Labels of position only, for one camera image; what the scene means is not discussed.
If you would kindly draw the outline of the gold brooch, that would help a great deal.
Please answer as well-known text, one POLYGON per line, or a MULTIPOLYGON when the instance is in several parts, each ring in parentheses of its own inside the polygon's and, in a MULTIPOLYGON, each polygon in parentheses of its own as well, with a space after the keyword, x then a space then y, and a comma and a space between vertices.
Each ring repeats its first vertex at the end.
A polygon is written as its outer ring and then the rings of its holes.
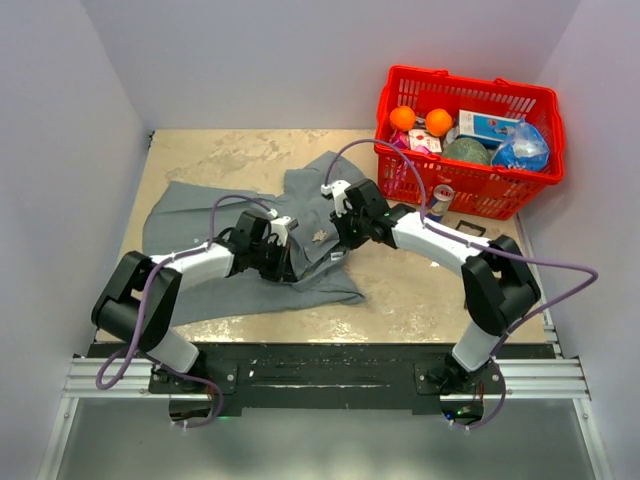
POLYGON ((328 237, 328 232, 326 230, 318 230, 312 236, 313 243, 322 243, 328 237))

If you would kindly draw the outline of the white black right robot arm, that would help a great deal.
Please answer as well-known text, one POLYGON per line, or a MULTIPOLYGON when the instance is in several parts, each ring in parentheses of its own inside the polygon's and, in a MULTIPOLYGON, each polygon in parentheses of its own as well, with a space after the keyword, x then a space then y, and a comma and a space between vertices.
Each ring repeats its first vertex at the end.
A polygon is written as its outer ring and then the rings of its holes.
POLYGON ((471 323, 427 377, 443 393, 469 392, 508 328, 541 297, 518 244, 505 235, 458 234, 408 205, 391 207, 370 179, 337 180, 322 185, 321 194, 333 202, 330 221, 342 247, 355 250, 371 240, 426 257, 462 279, 471 323))

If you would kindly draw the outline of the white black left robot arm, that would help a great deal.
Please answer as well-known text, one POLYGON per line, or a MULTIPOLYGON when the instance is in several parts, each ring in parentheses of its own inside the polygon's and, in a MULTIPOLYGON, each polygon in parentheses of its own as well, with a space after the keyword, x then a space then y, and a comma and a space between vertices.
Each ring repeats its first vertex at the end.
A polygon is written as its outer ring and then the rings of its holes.
POLYGON ((247 269, 268 281, 292 281, 290 234, 297 226, 290 216, 245 211, 210 243, 166 255, 130 251, 96 301, 91 321, 173 369, 171 378, 183 391, 196 392, 206 383, 207 368, 197 361, 197 347, 170 327, 179 294, 247 269))

